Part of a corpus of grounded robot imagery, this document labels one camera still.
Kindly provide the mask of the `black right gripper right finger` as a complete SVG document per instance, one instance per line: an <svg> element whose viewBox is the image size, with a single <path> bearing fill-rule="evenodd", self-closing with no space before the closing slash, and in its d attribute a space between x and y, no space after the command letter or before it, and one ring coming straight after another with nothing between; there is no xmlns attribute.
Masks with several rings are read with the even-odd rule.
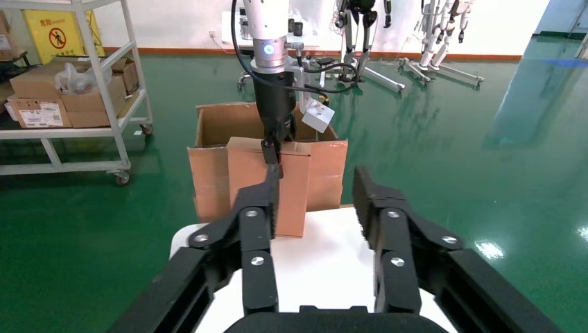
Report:
<svg viewBox="0 0 588 333"><path fill-rule="evenodd" d="M354 169L353 204L374 251L374 309L419 314L421 291L458 332L557 332L557 325L461 238L420 216L403 193Z"/></svg>

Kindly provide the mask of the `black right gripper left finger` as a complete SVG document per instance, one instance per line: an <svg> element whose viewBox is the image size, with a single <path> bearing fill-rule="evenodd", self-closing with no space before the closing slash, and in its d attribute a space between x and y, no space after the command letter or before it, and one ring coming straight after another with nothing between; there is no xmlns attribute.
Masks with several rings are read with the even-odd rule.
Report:
<svg viewBox="0 0 588 333"><path fill-rule="evenodd" d="M189 235L109 332L195 332L215 292L242 273L246 316L279 309L270 242L275 238L281 167L238 190L230 213Z"/></svg>

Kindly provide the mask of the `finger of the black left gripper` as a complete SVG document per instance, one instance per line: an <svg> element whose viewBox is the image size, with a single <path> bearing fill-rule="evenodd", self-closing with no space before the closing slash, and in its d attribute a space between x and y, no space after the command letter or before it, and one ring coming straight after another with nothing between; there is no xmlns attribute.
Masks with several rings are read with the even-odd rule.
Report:
<svg viewBox="0 0 588 333"><path fill-rule="evenodd" d="M264 139L261 141L261 151L266 164L281 163L281 147L282 144L275 140Z"/></svg>

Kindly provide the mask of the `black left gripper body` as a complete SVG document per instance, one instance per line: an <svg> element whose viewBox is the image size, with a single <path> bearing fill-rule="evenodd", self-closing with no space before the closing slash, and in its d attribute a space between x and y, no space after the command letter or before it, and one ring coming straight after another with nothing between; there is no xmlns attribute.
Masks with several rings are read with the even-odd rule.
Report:
<svg viewBox="0 0 588 333"><path fill-rule="evenodd" d="M276 74L254 74L275 86L260 83L254 79L254 93L257 110L263 124L264 137L275 142L293 142L296 136L296 122L293 111L296 106L295 92L282 86L291 87L294 75L291 72Z"/></svg>

